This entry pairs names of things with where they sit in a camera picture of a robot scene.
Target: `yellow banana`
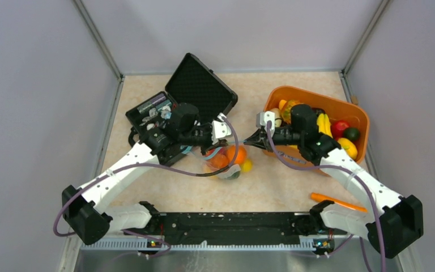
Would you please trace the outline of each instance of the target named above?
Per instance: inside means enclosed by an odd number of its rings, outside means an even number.
[[[325,127],[326,134],[332,138],[331,122],[329,121],[329,116],[327,114],[324,114],[324,127]]]
[[[318,125],[318,127],[319,127],[319,132],[322,132],[322,133],[326,134],[324,113],[321,113],[321,114],[318,116],[317,125]]]

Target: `black bracket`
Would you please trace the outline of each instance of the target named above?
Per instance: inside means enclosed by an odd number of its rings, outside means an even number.
[[[69,185],[62,191],[62,205],[76,195],[78,191]],[[71,226],[85,245],[99,241],[109,230],[112,217],[106,213],[99,214],[94,202],[87,202],[81,195],[74,200],[63,214],[64,220]]]
[[[401,198],[394,207],[384,207],[380,216],[386,258],[394,258],[423,235],[423,204],[414,195]],[[368,240],[379,251],[376,222],[366,225]]]

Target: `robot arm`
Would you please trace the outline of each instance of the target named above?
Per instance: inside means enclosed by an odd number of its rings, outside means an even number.
[[[62,192],[62,203],[65,205],[80,190],[106,177],[99,184],[86,189],[82,195],[69,204],[63,213],[64,219],[85,244],[97,242],[107,232],[127,228],[155,227],[155,224],[151,224],[152,218],[159,218],[160,215],[151,206],[139,204],[131,209],[110,210],[108,207],[120,192],[145,171],[151,167],[161,167],[157,166],[159,160],[156,154],[165,152],[166,147],[170,145],[199,146],[201,152],[205,153],[207,150],[225,145],[225,140],[222,139],[231,134],[230,128],[225,123],[214,121],[211,124],[200,125],[197,123],[198,119],[195,107],[189,104],[179,105],[172,112],[169,120],[160,127],[150,129],[131,151],[96,179],[77,189],[71,185]],[[245,140],[245,144],[272,151],[265,129],[271,122],[270,135],[275,145],[297,145],[302,157],[314,165],[333,165],[351,171],[349,174],[334,168],[322,169],[337,179],[368,211],[371,211],[371,201],[363,186],[356,179],[358,175],[369,188],[372,199],[376,203],[387,258],[393,258],[423,235],[421,202],[413,195],[404,198],[385,187],[356,164],[341,149],[340,144],[328,135],[320,133],[316,125],[316,116],[310,106],[294,106],[291,110],[291,125],[289,126],[274,128],[274,119],[272,112],[258,114],[259,129]],[[368,239],[379,251],[375,217],[371,213],[350,210],[332,201],[323,201],[310,210],[309,217],[316,231],[325,231],[329,228],[344,230]]]
[[[139,176],[159,165],[157,154],[171,145],[198,146],[205,153],[225,145],[231,129],[220,121],[200,125],[197,108],[180,104],[162,126],[143,135],[139,143],[118,162],[95,179],[75,189],[72,185],[62,192],[62,204],[67,203],[78,191],[87,187],[63,213],[64,219],[87,245],[93,244],[108,232],[126,228],[144,228],[152,215],[147,208],[137,204],[127,208],[108,209],[111,202]]]
[[[273,151],[266,132],[267,120],[274,120],[273,112],[260,113],[258,131],[245,144]],[[314,206],[310,214],[317,230],[337,228],[363,237],[379,251],[377,227],[370,197],[355,178],[357,175],[371,192],[381,223],[385,253],[393,258],[423,235],[423,207],[413,195],[404,198],[380,183],[351,159],[335,140],[318,132],[316,115],[308,105],[297,105],[291,110],[291,125],[271,131],[275,145],[297,145],[302,157],[314,165],[332,165],[336,168],[321,170],[338,180],[369,212],[355,211],[323,201]],[[337,168],[345,168],[351,174]]]

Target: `case lid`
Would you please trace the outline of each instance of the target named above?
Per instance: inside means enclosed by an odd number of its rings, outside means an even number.
[[[219,113],[228,114],[237,95],[193,54],[187,53],[165,90],[178,103],[199,109],[201,123],[211,122]]]

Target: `cable tie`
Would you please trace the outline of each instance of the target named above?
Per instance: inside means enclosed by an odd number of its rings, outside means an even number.
[[[106,174],[109,176],[109,177],[114,177],[116,174],[114,173],[114,171],[112,171],[112,169],[111,168],[108,168],[107,170],[106,170]]]
[[[357,174],[359,174],[359,173],[361,173],[361,172],[364,172],[364,171],[365,171],[364,168],[359,168],[358,170],[353,171],[353,172],[348,176],[348,179],[346,180],[346,184],[348,184],[352,179],[354,179],[354,178],[357,176]]]

